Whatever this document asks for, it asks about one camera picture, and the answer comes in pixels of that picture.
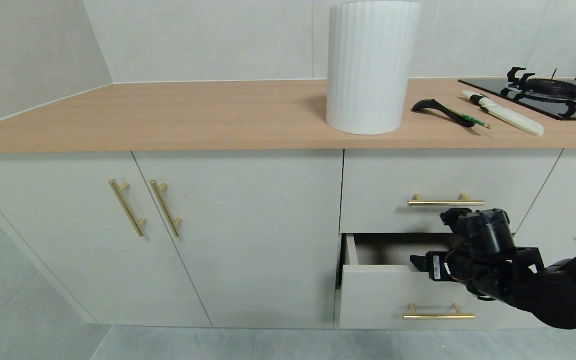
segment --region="white cylindrical vase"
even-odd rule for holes
[[[411,1],[330,8],[328,125],[358,135],[400,127],[420,12]]]

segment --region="white cabinet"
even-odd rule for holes
[[[347,234],[344,242],[341,329],[495,330],[544,327],[532,314],[499,301],[481,301],[454,282],[434,282],[417,271],[410,255],[446,251],[452,234]],[[419,315],[405,318],[416,308]],[[457,304],[465,313],[456,317]]]
[[[342,233],[445,233],[448,207],[410,206],[422,199],[451,201],[462,193],[500,208],[516,231],[560,149],[346,150]]]
[[[539,248],[546,267],[576,257],[576,149],[566,149],[514,237]]]
[[[170,223],[182,218],[170,233],[213,326],[333,327],[342,150],[135,158],[167,184]]]
[[[0,210],[99,323],[211,326],[131,153],[0,155]]]

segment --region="wooden countertop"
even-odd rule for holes
[[[492,129],[406,110],[388,134],[361,136],[326,124],[325,80],[114,84],[0,121],[0,154],[373,148],[576,148],[576,121],[557,121],[496,96],[538,121],[536,137],[458,98],[457,79],[411,79],[406,109],[436,99]]]

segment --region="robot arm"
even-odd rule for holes
[[[450,209],[441,219],[464,242],[450,251],[412,255],[419,271],[433,281],[465,285],[482,301],[532,313],[553,328],[576,329],[576,257],[544,267],[538,248],[515,246],[501,209]]]

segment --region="black glass cooktop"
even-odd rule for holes
[[[518,78],[517,73],[524,70],[512,68],[507,79],[460,79],[459,82],[554,119],[576,121],[576,79],[533,77],[534,73],[524,73]]]

